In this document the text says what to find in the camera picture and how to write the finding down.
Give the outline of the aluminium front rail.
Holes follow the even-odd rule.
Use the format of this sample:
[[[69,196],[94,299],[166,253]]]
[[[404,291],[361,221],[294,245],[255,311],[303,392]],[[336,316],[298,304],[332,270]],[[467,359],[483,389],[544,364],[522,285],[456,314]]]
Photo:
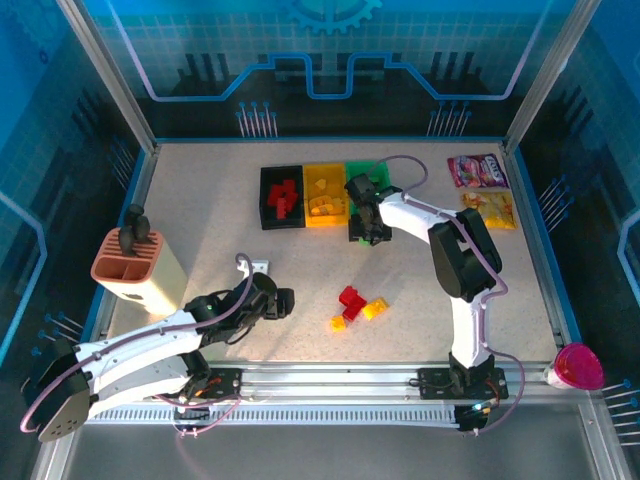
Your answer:
[[[445,367],[430,363],[322,363],[322,362],[223,362],[212,361],[213,368],[239,368],[243,371],[240,395],[247,402],[274,404],[417,404],[419,390],[409,385],[420,368]],[[498,361],[503,369],[509,397],[503,406],[523,392],[521,403],[583,404],[600,400],[603,393],[577,389],[557,389],[543,379],[545,362],[526,362],[525,375],[512,361]]]

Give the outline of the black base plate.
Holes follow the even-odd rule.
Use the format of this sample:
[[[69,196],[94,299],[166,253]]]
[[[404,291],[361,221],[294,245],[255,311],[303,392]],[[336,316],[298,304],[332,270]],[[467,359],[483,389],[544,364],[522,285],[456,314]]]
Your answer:
[[[205,373],[195,374],[174,393],[156,395],[181,404],[200,404],[209,401],[231,399],[240,394],[242,373],[239,368],[214,367]]]
[[[419,390],[422,400],[490,400],[495,397],[506,400],[509,397],[505,372],[501,368],[495,368],[488,380],[467,387],[464,392],[456,389],[447,368],[418,369],[408,384]]]

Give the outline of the green plastic bin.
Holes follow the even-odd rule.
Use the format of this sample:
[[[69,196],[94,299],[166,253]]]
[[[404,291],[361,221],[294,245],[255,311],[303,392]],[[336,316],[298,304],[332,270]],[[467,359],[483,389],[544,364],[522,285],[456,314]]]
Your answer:
[[[349,183],[354,177],[366,174],[374,185],[376,192],[380,192],[391,185],[389,169],[385,163],[377,164],[372,160],[349,161],[345,163],[345,169],[347,183]],[[349,225],[360,224],[363,227],[361,209],[352,200],[348,189],[345,189],[345,192],[347,193],[350,208]]]

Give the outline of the aluminium frame post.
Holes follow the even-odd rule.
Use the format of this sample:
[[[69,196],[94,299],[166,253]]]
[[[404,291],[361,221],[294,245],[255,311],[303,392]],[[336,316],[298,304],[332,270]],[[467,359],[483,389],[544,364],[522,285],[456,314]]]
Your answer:
[[[155,135],[83,2],[81,0],[55,0],[55,2],[140,147],[146,154],[154,154],[157,150]]]
[[[566,67],[602,0],[576,0],[525,95],[505,136],[504,151],[512,156]]]

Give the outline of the yellow plastic bin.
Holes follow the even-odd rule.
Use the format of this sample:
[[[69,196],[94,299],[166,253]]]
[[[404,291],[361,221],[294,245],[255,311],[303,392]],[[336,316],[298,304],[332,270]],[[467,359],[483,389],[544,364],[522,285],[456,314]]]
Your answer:
[[[320,191],[315,182],[325,179],[326,189]],[[345,192],[346,169],[343,163],[318,163],[303,166],[304,210],[306,226],[310,228],[343,226],[348,223],[349,200]],[[331,216],[313,216],[309,208],[309,200],[323,196],[325,204],[332,204],[333,198],[341,198],[345,202],[345,213]]]

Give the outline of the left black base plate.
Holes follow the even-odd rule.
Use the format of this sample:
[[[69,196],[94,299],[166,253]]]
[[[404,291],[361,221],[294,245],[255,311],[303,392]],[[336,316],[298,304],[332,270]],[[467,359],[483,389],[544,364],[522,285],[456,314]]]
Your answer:
[[[231,399],[240,394],[242,373],[239,368],[214,367],[205,373],[195,374],[174,393],[156,395],[181,404],[200,404],[209,401]]]

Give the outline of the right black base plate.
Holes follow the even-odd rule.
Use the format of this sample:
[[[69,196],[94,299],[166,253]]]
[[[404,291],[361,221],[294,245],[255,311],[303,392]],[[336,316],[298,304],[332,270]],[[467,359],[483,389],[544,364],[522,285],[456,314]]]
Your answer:
[[[506,400],[509,397],[505,372],[501,368],[495,368],[488,380],[467,387],[464,392],[456,389],[447,368],[418,369],[408,384],[419,390],[422,400],[490,400],[495,397]]]

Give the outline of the pink lidded cup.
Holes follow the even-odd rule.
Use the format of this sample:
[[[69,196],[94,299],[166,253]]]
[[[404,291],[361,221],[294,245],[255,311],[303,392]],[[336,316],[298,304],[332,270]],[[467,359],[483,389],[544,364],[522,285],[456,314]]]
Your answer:
[[[561,348],[545,368],[543,380],[557,389],[594,391],[604,386],[604,371],[589,347],[571,343]]]

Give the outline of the grey metal front panel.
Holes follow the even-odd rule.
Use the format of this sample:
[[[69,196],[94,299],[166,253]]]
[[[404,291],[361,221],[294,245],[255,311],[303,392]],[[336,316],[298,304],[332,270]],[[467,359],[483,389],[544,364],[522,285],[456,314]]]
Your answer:
[[[518,407],[463,436],[411,426],[88,425],[41,448],[25,480],[640,480],[593,410]]]

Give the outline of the black plastic bin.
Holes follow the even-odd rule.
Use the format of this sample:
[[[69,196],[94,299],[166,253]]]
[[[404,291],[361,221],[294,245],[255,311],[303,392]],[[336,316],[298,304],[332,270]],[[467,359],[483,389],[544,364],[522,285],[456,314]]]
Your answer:
[[[291,204],[291,195],[284,195],[290,206],[291,212],[285,220],[276,219],[276,207],[268,207],[266,200],[270,186],[272,184],[281,184],[285,179],[293,179],[296,182],[296,189],[300,200],[295,204]],[[263,230],[278,230],[287,228],[304,228],[304,187],[303,187],[303,169],[301,165],[287,165],[275,167],[263,167],[260,171],[260,193],[259,193],[259,215],[261,228]]]

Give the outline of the pink cream knife block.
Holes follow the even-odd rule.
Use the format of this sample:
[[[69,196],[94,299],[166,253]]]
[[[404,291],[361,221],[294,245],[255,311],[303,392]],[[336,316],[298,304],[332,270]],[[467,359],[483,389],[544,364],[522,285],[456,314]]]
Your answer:
[[[91,277],[117,297],[141,305],[147,312],[168,316],[179,309],[187,276],[164,236],[152,230],[153,244],[134,244],[135,256],[125,256],[119,228],[108,232],[91,267]]]

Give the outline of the purple candy bag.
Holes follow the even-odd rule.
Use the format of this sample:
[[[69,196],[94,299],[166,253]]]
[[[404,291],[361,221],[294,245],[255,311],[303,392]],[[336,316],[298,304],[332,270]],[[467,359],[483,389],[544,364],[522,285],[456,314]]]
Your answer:
[[[447,166],[457,188],[509,187],[499,160],[492,153],[450,157]]]

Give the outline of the yellow snack bag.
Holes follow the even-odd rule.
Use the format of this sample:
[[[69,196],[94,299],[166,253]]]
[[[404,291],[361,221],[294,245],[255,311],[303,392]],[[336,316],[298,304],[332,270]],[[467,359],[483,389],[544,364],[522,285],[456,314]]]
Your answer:
[[[461,195],[461,201],[465,207],[478,211],[488,229],[517,228],[513,198],[509,191],[468,191]]]

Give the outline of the black controller box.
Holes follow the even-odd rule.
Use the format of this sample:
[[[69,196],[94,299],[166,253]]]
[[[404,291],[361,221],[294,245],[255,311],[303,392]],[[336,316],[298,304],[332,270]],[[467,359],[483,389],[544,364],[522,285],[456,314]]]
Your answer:
[[[473,405],[458,405],[454,408],[455,422],[460,432],[474,432],[483,429],[489,415],[494,408],[491,402],[475,403]]]
[[[198,424],[211,418],[211,406],[209,403],[196,403],[187,405],[172,399],[173,423],[176,426]]]

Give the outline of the aluminium side rail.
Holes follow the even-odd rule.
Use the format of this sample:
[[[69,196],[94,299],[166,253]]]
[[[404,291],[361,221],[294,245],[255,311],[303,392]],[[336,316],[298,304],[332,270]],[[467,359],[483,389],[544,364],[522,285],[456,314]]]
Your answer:
[[[124,224],[126,210],[131,204],[144,205],[160,151],[161,147],[157,146],[152,153],[140,152],[116,222],[118,227]],[[97,285],[80,337],[82,342],[95,340],[108,327],[116,301],[114,294]]]
[[[543,221],[538,197],[520,150],[508,153],[505,163],[554,342],[558,348],[569,343],[582,342],[579,325],[561,276],[549,232]]]

